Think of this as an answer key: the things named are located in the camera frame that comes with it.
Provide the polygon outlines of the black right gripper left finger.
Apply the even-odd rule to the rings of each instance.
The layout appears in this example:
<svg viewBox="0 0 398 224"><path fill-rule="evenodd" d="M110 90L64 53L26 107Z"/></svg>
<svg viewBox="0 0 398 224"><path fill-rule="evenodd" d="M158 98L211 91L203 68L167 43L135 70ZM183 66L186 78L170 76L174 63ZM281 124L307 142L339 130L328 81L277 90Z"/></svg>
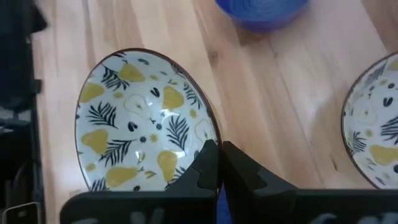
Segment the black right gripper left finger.
<svg viewBox="0 0 398 224"><path fill-rule="evenodd" d="M219 149L207 140L165 191L85 192L69 199L60 224L198 224L216 221Z"/></svg>

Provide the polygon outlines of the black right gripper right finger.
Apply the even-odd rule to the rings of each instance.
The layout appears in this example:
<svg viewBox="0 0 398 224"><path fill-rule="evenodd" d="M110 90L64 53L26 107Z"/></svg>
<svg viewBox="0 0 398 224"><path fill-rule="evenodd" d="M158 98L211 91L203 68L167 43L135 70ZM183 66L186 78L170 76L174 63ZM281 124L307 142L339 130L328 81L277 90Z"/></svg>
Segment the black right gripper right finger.
<svg viewBox="0 0 398 224"><path fill-rule="evenodd" d="M223 166L236 224L398 224L398 190L300 189L229 141Z"/></svg>

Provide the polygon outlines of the blue mini bowl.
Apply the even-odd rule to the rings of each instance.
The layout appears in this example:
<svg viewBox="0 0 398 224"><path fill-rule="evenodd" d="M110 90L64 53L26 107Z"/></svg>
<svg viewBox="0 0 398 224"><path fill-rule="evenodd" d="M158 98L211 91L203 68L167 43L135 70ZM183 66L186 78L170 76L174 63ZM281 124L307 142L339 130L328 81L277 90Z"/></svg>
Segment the blue mini bowl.
<svg viewBox="0 0 398 224"><path fill-rule="evenodd" d="M263 33L291 24L309 0L215 0L218 7L243 29Z"/></svg>
<svg viewBox="0 0 398 224"><path fill-rule="evenodd" d="M221 186L217 201L216 224L232 224L224 185Z"/></svg>

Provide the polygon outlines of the pear-patterned white bowl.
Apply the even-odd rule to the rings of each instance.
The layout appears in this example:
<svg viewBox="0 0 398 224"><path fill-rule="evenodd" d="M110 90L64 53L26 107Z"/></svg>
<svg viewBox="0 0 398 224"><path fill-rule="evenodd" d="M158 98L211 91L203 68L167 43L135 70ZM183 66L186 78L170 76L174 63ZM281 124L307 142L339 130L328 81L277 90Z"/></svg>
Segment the pear-patterned white bowl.
<svg viewBox="0 0 398 224"><path fill-rule="evenodd" d="M398 189L398 52L353 83L342 107L341 135L366 180L379 189Z"/></svg>
<svg viewBox="0 0 398 224"><path fill-rule="evenodd" d="M78 97L75 144L92 192L163 191L220 140L210 102L177 62L118 50L90 72Z"/></svg>

